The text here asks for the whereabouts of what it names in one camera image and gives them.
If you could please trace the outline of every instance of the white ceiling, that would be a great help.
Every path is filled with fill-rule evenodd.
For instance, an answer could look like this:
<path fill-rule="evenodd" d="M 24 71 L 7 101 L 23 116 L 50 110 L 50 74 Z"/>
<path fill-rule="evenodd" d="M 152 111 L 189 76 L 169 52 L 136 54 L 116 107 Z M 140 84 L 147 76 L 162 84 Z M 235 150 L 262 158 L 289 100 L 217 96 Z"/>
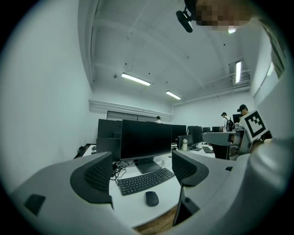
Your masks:
<path fill-rule="evenodd" d="M 93 23 L 92 88 L 107 84 L 174 104 L 178 101 L 167 90 L 186 101 L 235 87 L 232 65 L 242 60 L 242 70 L 250 69 L 243 59 L 242 29 L 228 34 L 192 22 L 189 34 L 175 15 L 184 7 L 184 0 L 100 0 Z M 123 72 L 152 85 L 124 79 Z M 249 79 L 238 84 L 247 85 Z"/>

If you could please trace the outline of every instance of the computer mouse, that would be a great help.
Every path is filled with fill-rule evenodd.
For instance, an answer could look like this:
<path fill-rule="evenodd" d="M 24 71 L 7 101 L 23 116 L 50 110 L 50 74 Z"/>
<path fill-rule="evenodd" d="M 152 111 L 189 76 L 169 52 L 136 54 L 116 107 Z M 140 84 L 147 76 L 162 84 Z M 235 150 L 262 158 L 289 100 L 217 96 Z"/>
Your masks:
<path fill-rule="evenodd" d="M 148 191 L 145 193 L 146 195 L 146 204 L 147 206 L 154 207 L 157 206 L 159 203 L 159 199 L 157 197 L 156 192 Z"/>

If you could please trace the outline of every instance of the monitor base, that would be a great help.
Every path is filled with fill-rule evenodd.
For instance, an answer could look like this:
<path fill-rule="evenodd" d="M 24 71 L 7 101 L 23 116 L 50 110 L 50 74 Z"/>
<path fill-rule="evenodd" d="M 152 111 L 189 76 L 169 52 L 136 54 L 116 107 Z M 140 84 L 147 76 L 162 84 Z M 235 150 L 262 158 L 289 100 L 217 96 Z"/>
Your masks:
<path fill-rule="evenodd" d="M 153 157 L 139 159 L 135 164 L 138 170 L 141 172 L 141 174 L 146 174 L 146 173 L 156 171 L 162 168 L 161 166 L 159 166 L 157 163 L 153 161 Z"/>

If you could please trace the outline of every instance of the water bottle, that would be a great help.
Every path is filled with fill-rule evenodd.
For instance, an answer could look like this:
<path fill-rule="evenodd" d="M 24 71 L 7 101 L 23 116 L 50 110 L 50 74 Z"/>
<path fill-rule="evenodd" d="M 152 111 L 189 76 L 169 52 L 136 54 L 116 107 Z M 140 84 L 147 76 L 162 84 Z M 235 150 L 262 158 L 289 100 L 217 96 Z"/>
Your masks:
<path fill-rule="evenodd" d="M 183 139 L 182 150 L 187 151 L 187 148 L 188 148 L 188 141 L 187 139 Z"/>

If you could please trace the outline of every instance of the backpack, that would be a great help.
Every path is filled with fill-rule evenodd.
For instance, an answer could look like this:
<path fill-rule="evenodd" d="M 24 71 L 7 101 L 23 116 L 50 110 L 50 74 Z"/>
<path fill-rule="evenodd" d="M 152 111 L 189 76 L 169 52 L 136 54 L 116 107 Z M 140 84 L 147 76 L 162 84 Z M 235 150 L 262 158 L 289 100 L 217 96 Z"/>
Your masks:
<path fill-rule="evenodd" d="M 228 132 L 233 131 L 233 129 L 234 129 L 234 122 L 231 120 L 231 118 L 230 118 L 230 120 L 228 120 L 225 117 L 225 119 L 227 120 L 227 123 L 226 123 L 226 131 L 228 131 Z"/>

